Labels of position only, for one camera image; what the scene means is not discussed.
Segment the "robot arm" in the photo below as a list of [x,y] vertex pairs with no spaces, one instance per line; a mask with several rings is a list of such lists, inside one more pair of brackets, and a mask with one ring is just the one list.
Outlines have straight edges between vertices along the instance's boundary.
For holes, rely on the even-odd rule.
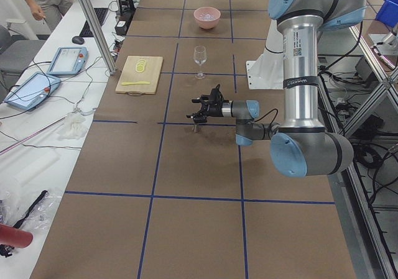
[[228,101],[219,88],[197,99],[200,110],[190,118],[203,124],[209,117],[233,117],[236,143],[270,140],[272,162],[285,176],[344,170],[353,160],[350,142],[318,120],[317,33],[356,25],[365,10],[366,0],[269,0],[269,16],[283,37],[284,122],[257,123],[257,101]]

